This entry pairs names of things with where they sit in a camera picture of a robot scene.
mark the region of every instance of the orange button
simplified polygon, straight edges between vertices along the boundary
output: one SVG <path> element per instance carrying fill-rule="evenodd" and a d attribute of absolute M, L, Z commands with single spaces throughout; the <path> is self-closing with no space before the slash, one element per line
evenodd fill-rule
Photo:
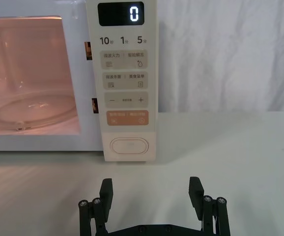
<path fill-rule="evenodd" d="M 109 126 L 148 125 L 148 111 L 109 111 L 107 112 Z"/>

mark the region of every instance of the white curtain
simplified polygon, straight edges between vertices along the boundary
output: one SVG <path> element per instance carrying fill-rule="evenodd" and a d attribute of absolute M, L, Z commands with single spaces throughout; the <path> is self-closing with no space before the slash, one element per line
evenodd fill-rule
<path fill-rule="evenodd" d="M 284 0 L 158 0 L 160 111 L 284 111 Z"/>

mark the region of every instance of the door release button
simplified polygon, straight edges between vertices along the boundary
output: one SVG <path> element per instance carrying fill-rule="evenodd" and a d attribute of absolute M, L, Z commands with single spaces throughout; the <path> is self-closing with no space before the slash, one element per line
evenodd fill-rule
<path fill-rule="evenodd" d="M 140 138 L 118 138 L 111 142 L 111 149 L 117 154 L 144 154 L 148 142 Z"/>

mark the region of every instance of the table surface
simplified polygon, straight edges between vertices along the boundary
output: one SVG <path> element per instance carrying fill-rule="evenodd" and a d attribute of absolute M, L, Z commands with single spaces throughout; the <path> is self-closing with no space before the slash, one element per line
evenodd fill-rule
<path fill-rule="evenodd" d="M 78 202 L 113 178 L 109 232 L 139 224 L 200 229 L 190 176 L 228 200 L 233 236 L 284 236 L 284 113 L 160 114 L 154 163 L 102 152 L 0 152 L 0 236 L 78 236 Z"/>

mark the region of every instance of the control panel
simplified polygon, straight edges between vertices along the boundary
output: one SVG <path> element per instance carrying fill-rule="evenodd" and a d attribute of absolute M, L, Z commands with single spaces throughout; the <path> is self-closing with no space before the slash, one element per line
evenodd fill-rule
<path fill-rule="evenodd" d="M 86 8 L 105 160 L 154 160 L 157 1 L 87 0 Z"/>

